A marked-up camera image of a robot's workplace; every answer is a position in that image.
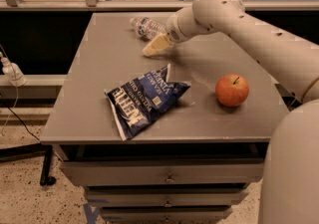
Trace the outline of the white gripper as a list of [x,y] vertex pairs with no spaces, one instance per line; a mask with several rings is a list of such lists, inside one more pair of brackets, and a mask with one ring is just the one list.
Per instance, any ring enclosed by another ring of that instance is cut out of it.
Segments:
[[158,33],[148,40],[143,48],[143,54],[153,56],[173,46],[173,43],[182,43],[197,35],[206,35],[214,32],[212,27],[199,24],[191,7],[185,7],[172,14],[165,24],[166,34]]

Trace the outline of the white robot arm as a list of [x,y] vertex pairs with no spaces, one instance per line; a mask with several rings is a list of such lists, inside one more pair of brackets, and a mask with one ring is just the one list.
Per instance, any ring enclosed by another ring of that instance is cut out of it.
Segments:
[[258,224],[319,224],[319,47],[248,15],[240,0],[193,0],[167,19],[144,54],[214,32],[229,36],[301,104],[271,135]]

